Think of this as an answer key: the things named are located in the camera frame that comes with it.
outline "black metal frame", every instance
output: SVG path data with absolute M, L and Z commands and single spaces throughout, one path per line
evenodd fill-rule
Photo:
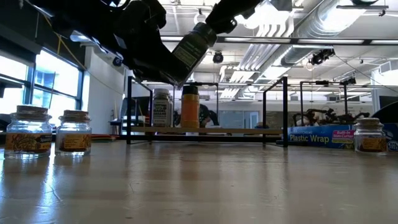
M 322 81 L 316 81 L 316 82 L 310 82 L 310 81 L 302 81 L 300 82 L 300 112 L 301 112 L 301 126 L 304 125 L 304 105 L 303 105 L 303 84 L 316 84 L 316 85 L 322 85 Z M 347 84 L 346 83 L 341 83 L 341 82 L 327 82 L 325 84 L 325 87 L 328 87 L 329 84 L 339 84 L 340 86 L 343 86 L 344 88 L 344 109 L 345 109 L 345 115 L 348 115 L 348 99 L 347 99 Z
M 131 99 L 132 98 L 132 81 L 135 80 L 133 77 L 128 77 L 127 78 L 127 98 Z M 284 98 L 284 136 L 287 136 L 287 77 L 282 78 L 281 80 L 284 81 L 284 95 L 286 97 Z M 144 87 L 146 90 L 150 92 L 150 114 L 149 114 L 149 119 L 150 123 L 152 122 L 152 98 L 153 98 L 153 92 L 151 89 L 143 85 L 141 82 L 138 82 L 135 80 L 137 84 L 140 86 Z M 186 85 L 194 85 L 194 86 L 203 86 L 203 85 L 209 85 L 209 86 L 216 86 L 217 87 L 217 115 L 219 115 L 219 98 L 218 98 L 218 83 L 186 83 Z M 175 95 L 173 95 L 173 106 L 175 103 Z M 132 144 L 131 141 L 176 141 L 176 142 L 250 142 L 250 143 L 269 143 L 269 142 L 276 142 L 280 138 L 266 138 L 266 135 L 263 134 L 263 137 L 236 137 L 236 136 L 211 136 L 211 135 L 206 135 L 206 136 L 185 136 L 185 135 L 153 135 L 152 133 L 148 135 L 131 135 L 131 100 L 127 101 L 127 128 L 126 128 L 126 135 L 119 135 L 119 139 L 125 139 L 127 145 Z M 284 138 L 284 147 L 287 147 L 287 138 Z
M 289 140 L 287 137 L 287 125 L 288 125 L 288 108 L 287 108 L 287 77 L 283 76 L 280 78 L 278 81 L 276 81 L 272 86 L 270 86 L 268 89 L 266 89 L 262 93 L 262 126 L 265 127 L 267 124 L 267 92 L 273 89 L 275 86 L 278 84 L 282 84 L 282 89 L 283 89 L 283 99 L 282 99 L 282 104 L 283 104 L 283 147 L 288 147 L 289 146 Z M 267 136 L 265 134 L 262 135 L 262 142 L 265 144 L 267 142 Z

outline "desk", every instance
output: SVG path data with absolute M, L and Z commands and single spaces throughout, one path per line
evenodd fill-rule
M 337 149 L 117 141 L 0 175 L 0 223 L 398 221 L 397 158 Z

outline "wooden shelf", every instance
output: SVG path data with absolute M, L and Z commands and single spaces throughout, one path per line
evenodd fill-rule
M 131 127 L 132 132 L 160 133 L 232 133 L 232 134 L 282 134 L 279 129 L 238 129 L 238 128 L 158 128 Z

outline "table surface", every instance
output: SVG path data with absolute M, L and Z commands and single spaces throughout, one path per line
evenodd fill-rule
M 0 159 L 0 223 L 397 223 L 397 159 L 95 143 L 82 158 Z

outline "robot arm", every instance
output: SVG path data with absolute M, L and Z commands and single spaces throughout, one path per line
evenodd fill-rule
M 221 0 L 206 24 L 216 34 L 229 33 L 234 17 L 249 17 L 263 0 Z M 103 51 L 114 54 L 141 80 L 181 84 L 190 70 L 160 39 L 166 10 L 158 0 L 29 0 L 48 15 L 53 30 L 69 38 L 74 31 L 89 38 Z

